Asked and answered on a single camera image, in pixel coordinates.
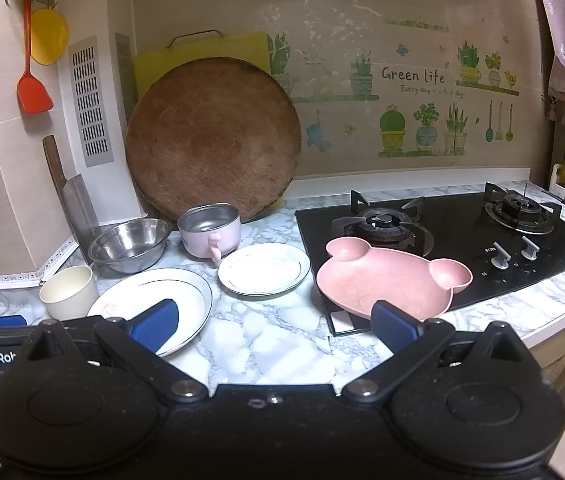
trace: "air vent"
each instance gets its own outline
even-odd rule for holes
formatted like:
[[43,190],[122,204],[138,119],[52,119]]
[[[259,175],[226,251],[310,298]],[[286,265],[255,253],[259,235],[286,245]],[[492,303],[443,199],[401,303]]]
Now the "air vent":
[[71,91],[85,164],[89,168],[113,162],[114,154],[102,107],[96,37],[71,45],[69,62]]
[[127,123],[131,118],[131,112],[138,102],[136,92],[136,79],[133,75],[133,63],[131,61],[131,43],[128,36],[115,33],[116,54],[118,55],[118,74],[120,74],[120,90],[122,92],[122,105]]

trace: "screw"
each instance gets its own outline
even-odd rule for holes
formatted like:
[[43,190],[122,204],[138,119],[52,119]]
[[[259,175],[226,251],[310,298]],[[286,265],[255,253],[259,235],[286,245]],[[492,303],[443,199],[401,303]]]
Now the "screw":
[[203,386],[198,381],[184,379],[171,385],[171,391],[179,397],[194,397],[202,393]]
[[284,402],[284,399],[280,396],[277,396],[276,394],[271,394],[269,397],[267,397],[267,402],[269,404],[282,404]]
[[256,410],[260,410],[261,408],[264,408],[267,405],[267,403],[264,402],[264,400],[262,399],[249,399],[247,401],[247,404],[252,408],[255,408]]
[[355,396],[369,397],[377,393],[378,386],[375,381],[370,381],[368,379],[356,379],[351,383],[347,384],[347,390]]

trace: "round wooden cutting board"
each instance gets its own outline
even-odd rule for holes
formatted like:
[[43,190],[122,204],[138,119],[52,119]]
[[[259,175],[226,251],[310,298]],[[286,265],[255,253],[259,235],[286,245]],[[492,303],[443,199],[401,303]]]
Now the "round wooden cutting board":
[[246,221],[282,196],[300,140],[296,110],[274,78],[248,62],[212,57],[151,86],[133,110],[125,146],[133,180],[162,213],[177,219],[228,202]]

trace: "pink pot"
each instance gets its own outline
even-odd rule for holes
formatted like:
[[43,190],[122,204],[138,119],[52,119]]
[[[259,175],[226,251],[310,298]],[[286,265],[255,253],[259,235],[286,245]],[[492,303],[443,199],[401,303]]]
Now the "pink pot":
[[387,300],[420,321],[440,316],[454,292],[473,280],[467,266],[455,260],[429,261],[373,248],[360,238],[336,238],[326,250],[331,258],[318,270],[317,286],[335,304],[367,319],[377,300]]
[[240,244],[240,212],[225,203],[194,207],[178,219],[178,230],[189,254],[218,262]]

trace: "wooden knife handle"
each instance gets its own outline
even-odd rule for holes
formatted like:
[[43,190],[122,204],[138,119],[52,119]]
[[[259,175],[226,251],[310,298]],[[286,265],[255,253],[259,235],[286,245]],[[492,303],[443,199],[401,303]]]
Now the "wooden knife handle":
[[60,190],[65,187],[67,179],[65,178],[65,173],[62,171],[62,162],[60,161],[58,146],[53,135],[47,136],[42,140],[42,147],[44,149],[44,156],[47,159],[53,185],[56,187],[56,191],[60,193]]

